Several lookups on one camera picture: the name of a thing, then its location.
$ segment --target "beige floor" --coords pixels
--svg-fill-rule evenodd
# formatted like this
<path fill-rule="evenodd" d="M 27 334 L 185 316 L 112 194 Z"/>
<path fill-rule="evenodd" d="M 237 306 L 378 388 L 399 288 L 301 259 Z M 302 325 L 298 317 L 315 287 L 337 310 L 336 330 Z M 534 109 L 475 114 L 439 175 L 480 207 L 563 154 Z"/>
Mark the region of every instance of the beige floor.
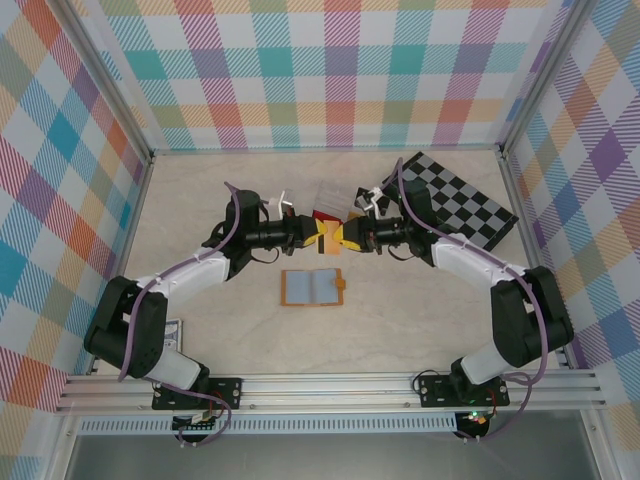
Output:
<path fill-rule="evenodd" d="M 164 269 L 191 254 L 223 218 L 223 182 L 264 198 L 293 188 L 297 213 L 310 214 L 322 180 L 374 186 L 400 155 L 414 152 L 251 153 L 160 157 L 146 198 L 127 276 Z M 491 151 L 428 155 L 509 208 Z M 494 250 L 526 265 L 517 229 Z M 273 252 L 256 252 L 270 258 Z M 280 271 L 339 267 L 347 281 L 341 307 L 281 307 Z M 217 373 L 301 373 L 447 369 L 490 339 L 488 292 L 388 254 L 317 255 L 314 248 L 250 264 L 238 277 L 185 304 L 185 354 Z"/>

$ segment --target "black and gray checkerboard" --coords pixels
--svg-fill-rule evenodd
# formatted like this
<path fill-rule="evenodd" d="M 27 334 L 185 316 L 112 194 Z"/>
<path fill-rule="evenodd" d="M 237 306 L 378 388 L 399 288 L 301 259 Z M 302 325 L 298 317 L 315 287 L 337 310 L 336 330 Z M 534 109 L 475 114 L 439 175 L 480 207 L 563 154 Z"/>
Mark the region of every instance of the black and gray checkerboard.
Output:
<path fill-rule="evenodd" d="M 514 214 L 422 152 L 404 164 L 403 172 L 404 180 L 425 182 L 439 220 L 485 250 L 493 249 L 518 221 Z M 385 193 L 395 199 L 397 188 L 393 182 Z"/>

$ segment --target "black mounting plate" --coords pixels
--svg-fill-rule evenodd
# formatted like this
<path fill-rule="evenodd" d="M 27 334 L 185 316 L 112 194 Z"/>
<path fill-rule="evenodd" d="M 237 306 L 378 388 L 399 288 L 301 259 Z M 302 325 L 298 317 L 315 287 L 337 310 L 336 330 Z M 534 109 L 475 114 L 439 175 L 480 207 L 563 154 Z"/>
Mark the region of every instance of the black mounting plate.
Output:
<path fill-rule="evenodd" d="M 496 377 L 474 390 L 468 402 L 463 403 L 458 398 L 451 383 L 449 375 L 421 375 L 418 377 L 417 389 L 420 392 L 420 405 L 426 407 L 492 407 L 493 398 L 489 391 L 495 395 L 497 407 L 509 405 L 509 392 L 506 383 Z"/>
<path fill-rule="evenodd" d="M 242 397 L 241 378 L 209 377 L 208 390 L 208 394 L 219 397 L 227 402 L 231 410 L 240 408 L 240 398 Z M 217 404 L 213 407 L 216 410 L 220 409 L 220 405 Z M 209 400 L 182 395 L 173 390 L 159 387 L 156 388 L 156 394 L 153 396 L 151 408 L 153 410 L 208 410 Z"/>

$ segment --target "plaid wall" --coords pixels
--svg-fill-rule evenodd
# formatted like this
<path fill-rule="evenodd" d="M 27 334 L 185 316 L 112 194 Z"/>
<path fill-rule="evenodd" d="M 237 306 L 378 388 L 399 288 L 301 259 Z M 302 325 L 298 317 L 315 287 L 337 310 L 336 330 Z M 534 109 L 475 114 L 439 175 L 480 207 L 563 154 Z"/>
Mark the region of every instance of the plaid wall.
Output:
<path fill-rule="evenodd" d="M 640 1 L 601 0 L 546 93 L 513 169 L 545 263 L 640 467 Z"/>
<path fill-rule="evenodd" d="M 113 273 L 143 163 L 44 0 L 0 0 L 0 479 L 41 441 Z"/>
<path fill-rule="evenodd" d="M 572 0 L 74 3 L 149 142 L 193 150 L 494 144 Z"/>

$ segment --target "purple cable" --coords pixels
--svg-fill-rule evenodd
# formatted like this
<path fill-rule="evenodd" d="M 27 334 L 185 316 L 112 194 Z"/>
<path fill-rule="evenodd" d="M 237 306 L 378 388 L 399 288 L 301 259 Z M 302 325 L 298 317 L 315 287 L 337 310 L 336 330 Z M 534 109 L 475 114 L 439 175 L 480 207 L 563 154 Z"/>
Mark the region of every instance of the purple cable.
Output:
<path fill-rule="evenodd" d="M 222 405 L 225 410 L 227 411 L 227 419 L 225 420 L 224 424 L 222 425 L 222 428 L 220 430 L 218 430 L 216 433 L 212 433 L 211 435 L 207 435 L 207 437 L 198 442 L 198 443 L 190 443 L 187 442 L 185 439 L 182 438 L 182 431 L 183 428 L 178 430 L 178 440 L 180 440 L 180 443 L 182 445 L 190 445 L 192 447 L 199 447 L 202 445 L 206 445 L 207 443 L 211 443 L 213 442 L 215 439 L 217 439 L 220 435 L 222 435 L 222 432 L 224 432 L 227 428 L 229 428 L 229 425 L 231 425 L 231 407 L 229 406 L 229 404 L 227 402 L 225 402 L 224 400 L 222 400 L 221 398 L 218 397 L 214 397 L 213 395 L 207 395 L 205 393 L 197 393 L 197 392 L 190 392 L 189 390 L 182 390 L 181 388 L 178 387 L 174 387 L 173 385 L 169 385 L 167 383 L 163 383 L 161 384 L 164 388 L 167 388 L 169 390 L 173 390 L 176 393 L 180 393 L 182 395 L 189 395 L 192 397 L 197 397 L 197 398 L 203 398 L 205 400 L 210 400 L 212 402 L 216 402 L 218 405 Z"/>
<path fill-rule="evenodd" d="M 129 370 L 129 365 L 131 363 L 131 355 L 133 353 L 133 340 L 135 337 L 135 326 L 136 326 L 136 320 L 138 319 L 138 310 L 140 309 L 140 304 L 142 303 L 142 299 L 147 294 L 147 292 L 149 292 L 149 290 L 151 290 L 155 285 L 158 284 L 158 279 L 162 279 L 167 275 L 171 275 L 173 272 L 175 272 L 176 270 L 179 270 L 185 265 L 189 265 L 194 262 L 199 262 L 200 260 L 204 260 L 205 258 L 210 257 L 211 255 L 213 255 L 214 253 L 222 249 L 227 243 L 229 243 L 234 233 L 236 233 L 236 230 L 238 229 L 238 224 L 240 223 L 240 201 L 238 200 L 238 194 L 237 194 L 238 189 L 227 182 L 224 182 L 224 184 L 231 191 L 231 198 L 233 199 L 233 204 L 236 210 L 236 215 L 233 220 L 233 226 L 231 227 L 231 230 L 229 230 L 229 233 L 227 233 L 224 239 L 222 239 L 222 241 L 218 245 L 213 247 L 213 249 L 211 249 L 210 252 L 203 254 L 201 257 L 194 256 L 194 257 L 188 258 L 178 263 L 177 265 L 174 265 L 173 267 L 166 269 L 160 275 L 156 276 L 153 280 L 147 283 L 143 287 L 142 291 L 140 291 L 140 293 L 136 297 L 135 302 L 133 303 L 133 308 L 131 309 L 131 316 L 129 318 L 129 329 L 127 331 L 127 345 L 124 351 L 124 360 L 122 361 L 122 368 L 120 369 L 120 375 L 118 375 L 119 382 L 124 380 Z"/>
<path fill-rule="evenodd" d="M 549 356 L 549 344 L 547 341 L 547 328 L 544 324 L 544 316 L 542 315 L 542 309 L 540 308 L 538 299 L 533 294 L 531 287 L 529 287 L 529 285 L 520 277 L 520 275 L 518 275 L 517 272 L 515 272 L 512 268 L 508 267 L 505 262 L 494 257 L 489 252 L 483 250 L 480 247 L 476 247 L 470 242 L 463 242 L 455 237 L 447 235 L 446 233 L 443 233 L 440 230 L 430 225 L 427 225 L 422 220 L 420 220 L 420 218 L 418 218 L 418 216 L 415 214 L 415 212 L 411 208 L 411 205 L 409 205 L 409 201 L 407 200 L 405 195 L 404 180 L 402 178 L 402 157 L 398 159 L 398 162 L 396 163 L 396 168 L 394 169 L 393 173 L 389 178 L 393 179 L 396 176 L 398 177 L 398 187 L 399 187 L 400 195 L 402 197 L 402 204 L 404 205 L 405 209 L 407 210 L 407 213 L 409 214 L 409 216 L 414 222 L 416 222 L 422 228 L 435 233 L 437 236 L 444 238 L 446 240 L 449 240 L 450 242 L 453 242 L 461 246 L 462 248 L 467 248 L 472 252 L 474 252 L 475 254 L 479 255 L 480 257 L 484 258 L 485 260 L 489 261 L 490 263 L 502 268 L 505 272 L 511 275 L 514 278 L 514 280 L 518 282 L 518 284 L 520 284 L 522 289 L 525 291 L 525 293 L 529 297 L 529 300 L 531 301 L 531 304 L 533 305 L 533 310 L 536 314 L 536 320 L 538 321 L 538 329 L 540 330 L 540 337 L 542 339 L 540 342 L 542 347 L 541 357 L 540 357 L 540 368 L 538 369 L 538 372 L 535 374 L 533 378 L 529 377 L 529 375 L 524 372 L 514 372 L 510 374 L 508 373 L 503 375 L 502 378 L 504 378 L 505 380 L 509 380 L 511 382 L 517 383 L 519 385 L 524 385 L 524 386 L 532 386 L 538 383 L 542 379 L 544 372 L 547 369 L 547 357 Z M 522 380 L 521 378 L 518 378 L 522 376 L 525 376 L 527 380 Z"/>

